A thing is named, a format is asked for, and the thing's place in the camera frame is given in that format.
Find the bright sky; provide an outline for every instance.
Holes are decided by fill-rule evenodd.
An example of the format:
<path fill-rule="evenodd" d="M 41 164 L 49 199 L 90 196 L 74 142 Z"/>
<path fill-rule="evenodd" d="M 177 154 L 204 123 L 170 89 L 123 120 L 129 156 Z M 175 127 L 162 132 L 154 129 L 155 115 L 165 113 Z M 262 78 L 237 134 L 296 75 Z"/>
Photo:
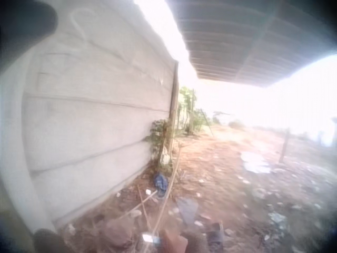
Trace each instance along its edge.
<path fill-rule="evenodd" d="M 197 79 L 189 53 L 172 13 L 164 0 L 134 0 L 163 39 L 171 56 L 179 61 L 180 86 L 196 89 L 197 106 L 233 113 L 249 125 L 288 127 L 308 131 L 313 137 L 323 130 L 330 139 L 337 116 L 337 55 L 313 63 L 269 88 Z"/>

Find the trash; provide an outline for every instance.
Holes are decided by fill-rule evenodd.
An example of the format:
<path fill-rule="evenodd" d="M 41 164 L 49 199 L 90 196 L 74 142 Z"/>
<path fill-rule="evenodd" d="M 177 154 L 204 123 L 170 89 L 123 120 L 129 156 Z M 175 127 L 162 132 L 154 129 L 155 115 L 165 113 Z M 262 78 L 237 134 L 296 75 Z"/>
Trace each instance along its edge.
<path fill-rule="evenodd" d="M 320 210 L 322 209 L 322 207 L 321 207 L 319 204 L 315 204 L 314 206 L 315 206 L 317 209 L 320 209 Z"/>
<path fill-rule="evenodd" d="M 129 217 L 108 220 L 103 224 L 102 236 L 116 247 L 123 247 L 131 241 L 133 220 Z"/>
<path fill-rule="evenodd" d="M 225 233 L 226 233 L 226 235 L 231 236 L 231 235 L 233 235 L 235 232 L 234 232 L 233 230 L 227 228 L 227 229 L 225 229 Z"/>
<path fill-rule="evenodd" d="M 173 213 L 179 213 L 179 208 L 178 207 L 175 207 L 172 209 Z"/>
<path fill-rule="evenodd" d="M 263 188 L 253 189 L 252 195 L 253 197 L 258 198 L 258 199 L 265 199 L 266 190 L 264 190 Z"/>
<path fill-rule="evenodd" d="M 160 159 L 160 163 L 163 164 L 163 165 L 166 165 L 170 162 L 171 160 L 171 157 L 170 155 L 167 153 L 167 149 L 166 147 L 163 148 L 163 153 L 162 153 L 162 156 L 161 156 L 161 159 Z"/>
<path fill-rule="evenodd" d="M 298 250 L 295 246 L 291 246 L 294 253 L 305 253 L 304 251 Z"/>
<path fill-rule="evenodd" d="M 291 209 L 294 209 L 294 210 L 301 210 L 301 206 L 299 206 L 299 205 L 293 205 L 292 207 L 291 207 Z"/>
<path fill-rule="evenodd" d="M 208 215 L 206 215 L 206 214 L 204 214 L 204 213 L 200 214 L 200 217 L 201 217 L 201 218 L 204 218 L 204 219 L 206 219 L 206 220 L 211 220 L 211 219 L 212 219 L 211 217 L 209 217 Z"/>
<path fill-rule="evenodd" d="M 252 152 L 242 152 L 241 159 L 244 162 L 243 166 L 247 171 L 254 173 L 270 173 L 268 163 L 260 154 Z"/>
<path fill-rule="evenodd" d="M 158 191 L 158 197 L 162 198 L 164 197 L 166 190 L 167 190 L 167 179 L 164 177 L 163 174 L 158 173 L 154 177 L 154 185 L 156 186 L 156 189 Z"/>
<path fill-rule="evenodd" d="M 198 209 L 198 203 L 193 199 L 178 198 L 177 205 L 179 207 L 179 211 L 184 222 L 187 225 L 193 224 L 194 217 Z"/>
<path fill-rule="evenodd" d="M 204 225 L 200 221 L 195 221 L 194 224 L 196 224 L 199 227 L 203 227 Z"/>
<path fill-rule="evenodd" d="M 130 212 L 130 217 L 131 218 L 136 218 L 138 216 L 142 215 L 142 211 L 140 210 L 133 210 L 132 212 Z"/>
<path fill-rule="evenodd" d="M 276 168 L 276 169 L 273 169 L 272 172 L 274 172 L 274 173 L 280 173 L 280 172 L 286 172 L 286 170 L 285 169 L 281 169 L 281 168 Z"/>
<path fill-rule="evenodd" d="M 279 228 L 284 230 L 286 229 L 286 216 L 283 216 L 277 212 L 272 212 L 268 214 L 269 217 L 274 221 L 276 224 L 279 225 Z"/>
<path fill-rule="evenodd" d="M 68 225 L 68 231 L 72 236 L 74 236 L 76 234 L 76 229 L 74 228 L 74 226 L 72 224 Z"/>

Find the dirt ground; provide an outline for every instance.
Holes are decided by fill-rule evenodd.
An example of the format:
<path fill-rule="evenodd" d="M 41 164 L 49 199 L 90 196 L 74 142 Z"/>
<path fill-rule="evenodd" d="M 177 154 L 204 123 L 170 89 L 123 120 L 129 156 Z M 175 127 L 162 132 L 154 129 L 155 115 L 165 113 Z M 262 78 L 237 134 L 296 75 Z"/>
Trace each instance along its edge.
<path fill-rule="evenodd" d="M 278 164 L 283 137 L 257 129 L 237 130 L 212 126 L 191 137 L 176 138 L 185 147 L 161 228 L 186 228 L 177 211 L 179 197 L 197 202 L 193 229 L 205 232 L 213 222 L 224 228 L 224 252 L 312 252 L 334 226 L 337 211 L 336 160 L 329 149 L 311 141 L 291 138 L 284 163 Z M 271 173 L 246 171 L 241 152 L 261 154 Z M 127 249 L 104 247 L 100 223 L 117 218 L 140 202 L 145 190 L 155 190 L 150 170 L 139 176 L 120 196 L 105 203 L 62 230 L 76 252 L 136 252 L 139 234 L 148 231 L 144 216 L 136 218 Z M 154 226 L 162 200 L 145 203 Z"/>

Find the concrete wall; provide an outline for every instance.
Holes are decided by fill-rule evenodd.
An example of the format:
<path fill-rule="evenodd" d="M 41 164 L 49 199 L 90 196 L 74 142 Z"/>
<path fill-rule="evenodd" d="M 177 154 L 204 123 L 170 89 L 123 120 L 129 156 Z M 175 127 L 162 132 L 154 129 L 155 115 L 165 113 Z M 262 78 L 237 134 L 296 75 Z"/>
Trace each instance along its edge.
<path fill-rule="evenodd" d="M 54 35 L 35 46 L 22 138 L 37 195 L 57 226 L 119 190 L 150 159 L 168 118 L 174 61 L 132 1 L 50 1 Z"/>

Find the corrugated metal roof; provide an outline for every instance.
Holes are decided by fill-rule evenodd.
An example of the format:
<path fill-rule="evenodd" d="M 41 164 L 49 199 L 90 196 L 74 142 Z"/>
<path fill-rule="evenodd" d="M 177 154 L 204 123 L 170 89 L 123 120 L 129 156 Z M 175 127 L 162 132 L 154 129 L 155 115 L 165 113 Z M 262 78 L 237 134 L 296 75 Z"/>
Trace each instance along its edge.
<path fill-rule="evenodd" d="M 336 49 L 309 1 L 167 0 L 202 79 L 267 86 Z"/>

